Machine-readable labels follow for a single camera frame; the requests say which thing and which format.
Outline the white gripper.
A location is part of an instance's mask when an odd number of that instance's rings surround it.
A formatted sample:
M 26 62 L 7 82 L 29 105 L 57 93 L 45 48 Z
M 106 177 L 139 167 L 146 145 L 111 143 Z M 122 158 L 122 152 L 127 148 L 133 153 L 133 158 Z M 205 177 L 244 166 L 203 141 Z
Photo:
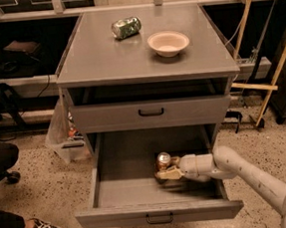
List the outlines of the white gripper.
M 183 176 L 199 182 L 208 181 L 217 169 L 212 154 L 174 156 L 167 170 L 160 170 L 155 177 L 162 180 L 180 180 Z

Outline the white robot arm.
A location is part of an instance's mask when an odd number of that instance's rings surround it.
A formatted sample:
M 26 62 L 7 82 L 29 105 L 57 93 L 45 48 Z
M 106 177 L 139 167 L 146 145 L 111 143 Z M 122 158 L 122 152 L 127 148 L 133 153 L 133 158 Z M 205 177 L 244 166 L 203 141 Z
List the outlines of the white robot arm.
M 207 178 L 226 180 L 239 176 L 281 216 L 286 228 L 286 183 L 246 161 L 229 146 L 219 146 L 210 154 L 171 156 L 161 152 L 155 158 L 155 178 L 203 182 Z

